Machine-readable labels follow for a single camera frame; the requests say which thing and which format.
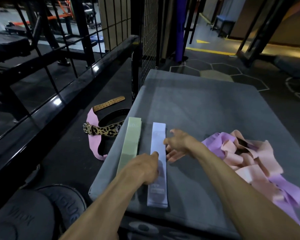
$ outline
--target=forearm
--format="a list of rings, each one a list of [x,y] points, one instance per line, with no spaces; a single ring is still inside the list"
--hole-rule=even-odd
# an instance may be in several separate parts
[[[61,240],[113,239],[133,194],[142,183],[141,175],[122,170]]]
[[[238,232],[248,239],[300,239],[300,226],[200,142],[189,145]]]

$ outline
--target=folded green band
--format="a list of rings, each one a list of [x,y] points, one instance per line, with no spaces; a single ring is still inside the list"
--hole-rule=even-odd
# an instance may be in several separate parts
[[[126,136],[124,137],[122,152],[118,165],[118,172],[138,153],[141,132],[141,118],[129,117]]]

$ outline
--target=belt buckle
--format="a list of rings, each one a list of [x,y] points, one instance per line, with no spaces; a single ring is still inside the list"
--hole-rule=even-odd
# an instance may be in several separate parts
[[[86,123],[83,124],[83,131],[84,133],[88,134],[88,128]]]

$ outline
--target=person's left hand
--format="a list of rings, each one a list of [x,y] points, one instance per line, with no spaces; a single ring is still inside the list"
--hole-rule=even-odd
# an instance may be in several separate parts
[[[152,184],[158,177],[159,154],[153,152],[151,155],[143,153],[131,159],[124,167],[130,173],[137,173],[143,180],[143,184]]]

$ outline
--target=yellow floor arrow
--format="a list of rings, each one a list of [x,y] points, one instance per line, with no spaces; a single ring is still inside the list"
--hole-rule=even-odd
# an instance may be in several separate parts
[[[210,42],[203,41],[203,40],[197,40],[197,43],[199,43],[199,44],[210,44]]]

